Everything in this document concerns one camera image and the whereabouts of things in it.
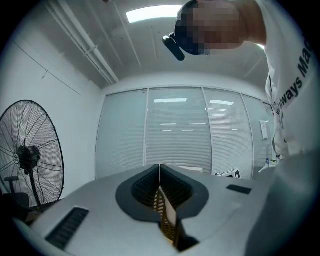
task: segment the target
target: fan motor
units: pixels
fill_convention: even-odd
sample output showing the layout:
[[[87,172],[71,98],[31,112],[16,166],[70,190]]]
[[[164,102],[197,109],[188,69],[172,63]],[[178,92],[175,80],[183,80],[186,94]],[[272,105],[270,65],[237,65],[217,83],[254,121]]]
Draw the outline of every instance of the fan motor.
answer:
[[[41,153],[36,146],[21,145],[18,149],[17,155],[19,157],[20,167],[24,170],[30,171],[37,166],[37,162],[41,158]]]

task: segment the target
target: black slot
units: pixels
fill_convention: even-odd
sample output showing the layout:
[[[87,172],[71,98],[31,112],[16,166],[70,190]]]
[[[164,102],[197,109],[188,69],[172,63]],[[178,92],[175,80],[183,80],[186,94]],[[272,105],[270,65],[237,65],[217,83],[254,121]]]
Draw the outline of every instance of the black slot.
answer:
[[[89,211],[82,208],[73,208],[72,211],[47,236],[46,240],[63,250],[74,236]]]
[[[246,195],[249,195],[252,190],[251,188],[237,186],[237,185],[229,185],[226,188],[227,188],[227,190],[232,190],[232,191],[239,192],[239,193],[246,194]]]

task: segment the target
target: fan guard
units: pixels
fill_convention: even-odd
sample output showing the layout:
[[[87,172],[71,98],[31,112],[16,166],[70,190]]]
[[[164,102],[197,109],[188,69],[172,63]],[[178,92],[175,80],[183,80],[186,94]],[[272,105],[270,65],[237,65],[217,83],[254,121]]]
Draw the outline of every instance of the fan guard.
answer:
[[[24,207],[57,201],[65,167],[56,128],[36,102],[21,100],[0,118],[0,181]],[[28,205],[18,195],[28,195]]]

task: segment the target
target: white wall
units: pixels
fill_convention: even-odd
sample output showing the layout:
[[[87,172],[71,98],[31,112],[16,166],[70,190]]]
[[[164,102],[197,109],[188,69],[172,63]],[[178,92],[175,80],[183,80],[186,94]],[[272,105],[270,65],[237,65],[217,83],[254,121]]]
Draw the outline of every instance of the white wall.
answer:
[[[27,27],[41,38],[36,27]],[[28,35],[27,31],[20,29],[1,55],[0,115],[19,100],[35,101],[47,111],[63,153],[63,198],[95,179],[95,147],[104,96],[96,84],[74,72],[71,62],[59,58],[60,51],[49,40],[41,42],[39,51],[37,40],[26,41],[22,35]],[[40,54],[46,48],[49,53]],[[62,72],[65,67],[73,72]]]
[[[131,76],[103,90],[106,95],[161,86],[202,86],[243,93],[268,102],[264,87],[227,76],[200,72],[159,72]]]

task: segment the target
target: white ceiling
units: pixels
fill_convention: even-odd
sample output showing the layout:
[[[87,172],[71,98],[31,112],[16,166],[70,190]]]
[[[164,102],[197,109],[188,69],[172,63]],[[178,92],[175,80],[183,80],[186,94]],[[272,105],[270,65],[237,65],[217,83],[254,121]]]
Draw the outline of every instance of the white ceiling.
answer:
[[[186,1],[111,0],[105,3],[103,0],[90,0],[96,16],[87,0],[67,0],[67,3],[119,80],[152,72],[194,71],[244,79],[264,87],[268,75],[267,59],[264,51],[255,44],[245,43],[238,49],[216,51],[210,56],[186,53],[185,60],[180,62],[162,43],[162,37],[174,31],[174,18],[150,19],[133,24],[128,22],[126,13],[129,11],[157,5],[183,5]],[[97,19],[110,41],[106,39]]]

